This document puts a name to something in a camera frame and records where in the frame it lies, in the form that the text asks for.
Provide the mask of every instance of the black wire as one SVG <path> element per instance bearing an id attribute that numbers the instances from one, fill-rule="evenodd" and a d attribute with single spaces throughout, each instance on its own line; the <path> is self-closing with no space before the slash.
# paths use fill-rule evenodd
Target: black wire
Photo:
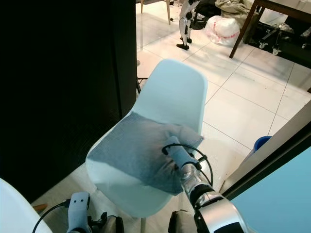
<path id="1" fill-rule="evenodd" d="M 48 213 L 50 213 L 52 210 L 56 209 L 57 207 L 61 207 L 61 206 L 66 206 L 66 205 L 68 205 L 69 202 L 70 202 L 70 199 L 68 199 L 68 200 L 66 200 L 66 201 L 64 201 L 64 202 L 62 202 L 62 203 L 59 203 L 58 205 L 52 207 L 52 208 L 49 209 L 47 212 L 45 212 L 45 213 L 41 216 L 41 218 L 38 220 L 38 222 L 35 224 L 35 227 L 34 227 L 34 229 L 33 229 L 33 233 L 35 233 L 35 231 L 36 231 L 36 229 L 37 229 L 39 223 L 41 222 L 41 220 L 42 220 Z"/>
<path id="2" fill-rule="evenodd" d="M 205 175 L 205 173 L 200 170 L 202 172 L 202 174 L 205 176 L 205 178 L 207 179 L 207 181 L 209 182 L 209 184 L 211 186 L 213 186 L 213 182 L 214 182 L 214 176 L 213 176 L 213 169 L 212 169 L 212 166 L 210 165 L 208 159 L 207 159 L 207 156 L 205 154 L 203 154 L 202 152 L 200 152 L 197 148 L 193 147 L 193 146 L 189 146 L 187 144 L 180 144 L 180 143 L 173 143 L 173 144 L 169 144 L 169 145 L 166 145 L 165 147 L 162 148 L 162 152 L 163 154 L 165 155 L 168 155 L 168 152 L 166 150 L 166 148 L 169 148 L 169 147 L 176 147 L 176 146 L 182 146 L 182 147 L 187 147 L 187 148 L 190 148 L 192 150 L 195 150 L 196 152 L 198 152 L 202 158 L 200 158 L 198 161 L 201 162 L 203 160 L 205 160 L 207 162 L 207 165 L 208 165 L 208 168 L 209 168 L 209 171 L 210 171 L 210 181 L 209 179 L 207 178 L 207 176 Z"/>

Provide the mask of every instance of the white chair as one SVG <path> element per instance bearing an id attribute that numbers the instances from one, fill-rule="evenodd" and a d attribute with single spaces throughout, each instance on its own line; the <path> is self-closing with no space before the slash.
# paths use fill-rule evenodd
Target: white chair
<path id="1" fill-rule="evenodd" d="M 40 216 L 9 183 L 0 179 L 0 232 L 32 232 Z M 41 221 L 36 232 L 52 233 Z"/>
<path id="2" fill-rule="evenodd" d="M 207 80 L 200 72 L 178 61 L 163 60 L 152 72 L 131 111 L 161 123 L 187 125 L 201 133 L 206 93 Z M 105 140 L 111 130 L 90 151 Z M 172 197 L 88 157 L 86 169 L 98 189 L 133 217 L 145 218 L 155 214 Z"/>

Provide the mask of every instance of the white tile floor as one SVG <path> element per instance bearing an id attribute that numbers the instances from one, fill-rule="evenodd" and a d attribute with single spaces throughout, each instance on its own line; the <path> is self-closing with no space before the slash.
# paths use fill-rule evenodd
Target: white tile floor
<path id="1" fill-rule="evenodd" d="M 311 100 L 311 69 L 244 44 L 230 59 L 232 48 L 210 42 L 204 30 L 191 31 L 193 43 L 184 51 L 176 47 L 181 43 L 178 20 L 168 25 L 165 2 L 144 6 L 143 14 L 140 4 L 136 7 L 138 76 L 148 77 L 159 61 L 170 58 L 208 80 L 200 147 L 212 162 L 218 189 L 259 137 L 275 134 Z M 173 18 L 179 12 L 180 7 L 171 6 Z M 158 38 L 152 28 L 166 35 Z"/>
<path id="2" fill-rule="evenodd" d="M 136 4 L 136 12 L 139 77 L 149 77 L 165 58 L 182 61 L 206 75 L 208 90 L 202 128 L 205 139 L 199 149 L 211 162 L 214 188 L 219 190 L 257 138 L 274 135 L 311 100 L 307 92 L 311 87 L 311 69 L 249 45 L 241 45 L 234 59 L 230 59 L 231 48 L 211 43 L 204 30 L 191 32 L 193 43 L 189 51 L 184 51 L 176 47 L 181 42 L 180 7 L 171 6 L 174 19 L 171 25 L 168 25 L 164 1 L 144 5 L 143 14 L 140 14 L 140 4 Z M 139 232 L 140 220 L 127 215 L 97 190 L 88 178 L 85 165 L 33 205 L 47 203 L 51 208 L 78 191 L 91 194 L 89 214 L 93 218 L 108 211 L 109 215 L 123 218 L 126 233 Z M 191 210 L 189 202 L 179 197 L 172 198 L 161 211 L 147 218 L 147 233 L 167 232 L 172 211 Z M 46 218 L 46 223 L 55 233 L 66 232 L 67 211 L 55 210 Z"/>

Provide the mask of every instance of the chair seat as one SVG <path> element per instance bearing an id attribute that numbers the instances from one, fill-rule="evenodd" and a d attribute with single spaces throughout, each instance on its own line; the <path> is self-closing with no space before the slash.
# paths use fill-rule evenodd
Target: chair seat
<path id="1" fill-rule="evenodd" d="M 113 203 L 133 217 L 148 217 L 157 213 L 172 195 L 144 185 L 135 177 L 102 162 L 86 159 L 87 173 L 92 182 Z"/>

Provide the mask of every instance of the black curtain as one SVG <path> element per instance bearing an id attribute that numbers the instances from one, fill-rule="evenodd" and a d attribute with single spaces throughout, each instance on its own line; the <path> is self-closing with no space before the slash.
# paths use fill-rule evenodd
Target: black curtain
<path id="1" fill-rule="evenodd" d="M 0 18 L 0 177 L 31 202 L 133 106 L 135 2 L 3 5 Z"/>

